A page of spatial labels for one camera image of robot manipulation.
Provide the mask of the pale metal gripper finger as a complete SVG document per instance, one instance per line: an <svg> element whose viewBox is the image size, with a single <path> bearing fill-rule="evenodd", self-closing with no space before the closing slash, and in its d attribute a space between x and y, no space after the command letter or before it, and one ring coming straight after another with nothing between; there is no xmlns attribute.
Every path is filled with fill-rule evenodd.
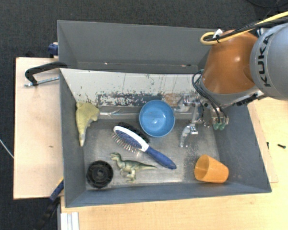
<svg viewBox="0 0 288 230"><path fill-rule="evenodd" d="M197 130L197 126L196 125L187 125L180 136L180 141L179 141L179 147L180 148L184 148L184 147L188 147L186 145L187 142L187 138L190 135L198 135L198 130Z"/></svg>
<svg viewBox="0 0 288 230"><path fill-rule="evenodd" d="M177 103L178 111L189 111L192 107L195 107L195 100L191 98L189 94L184 94Z"/></svg>

